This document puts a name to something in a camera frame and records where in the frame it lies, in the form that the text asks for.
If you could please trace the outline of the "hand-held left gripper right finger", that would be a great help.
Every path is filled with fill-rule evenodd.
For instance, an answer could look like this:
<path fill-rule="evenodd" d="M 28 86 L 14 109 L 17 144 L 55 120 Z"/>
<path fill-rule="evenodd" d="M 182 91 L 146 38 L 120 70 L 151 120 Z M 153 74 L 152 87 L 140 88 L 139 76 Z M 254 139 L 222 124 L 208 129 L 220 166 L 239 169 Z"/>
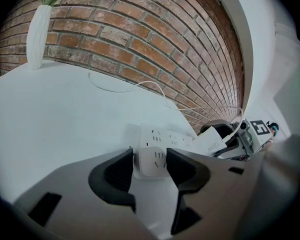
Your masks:
<path fill-rule="evenodd" d="M 238 161 L 168 148 L 167 170 L 178 190 L 172 238 L 237 240 L 264 156 Z"/>

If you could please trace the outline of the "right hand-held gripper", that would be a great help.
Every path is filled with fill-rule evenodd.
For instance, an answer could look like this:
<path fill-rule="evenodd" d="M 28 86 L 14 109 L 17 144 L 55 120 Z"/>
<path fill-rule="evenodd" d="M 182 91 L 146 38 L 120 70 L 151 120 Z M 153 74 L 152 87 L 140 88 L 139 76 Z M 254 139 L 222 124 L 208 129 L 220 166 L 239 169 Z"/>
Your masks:
<path fill-rule="evenodd" d="M 237 158 L 239 161 L 247 161 L 252 155 L 258 153 L 264 148 L 267 142 L 273 137 L 270 128 L 263 120 L 247 120 L 241 123 L 236 122 L 236 137 L 226 143 L 223 148 L 213 154 L 213 157 L 219 159 Z M 234 126 L 223 119 L 217 119 L 207 122 L 203 125 L 199 133 L 204 133 L 208 128 L 214 127 L 220 135 L 229 135 L 234 132 Z"/>

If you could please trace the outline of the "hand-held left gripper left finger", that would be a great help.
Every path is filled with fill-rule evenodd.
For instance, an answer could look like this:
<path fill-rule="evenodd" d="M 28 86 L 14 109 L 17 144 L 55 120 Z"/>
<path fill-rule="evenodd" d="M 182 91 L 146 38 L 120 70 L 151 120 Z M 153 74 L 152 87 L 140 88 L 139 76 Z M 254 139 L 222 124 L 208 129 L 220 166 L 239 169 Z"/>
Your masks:
<path fill-rule="evenodd" d="M 14 203 L 40 237 L 58 240 L 152 240 L 129 193 L 131 148 L 55 169 Z"/>

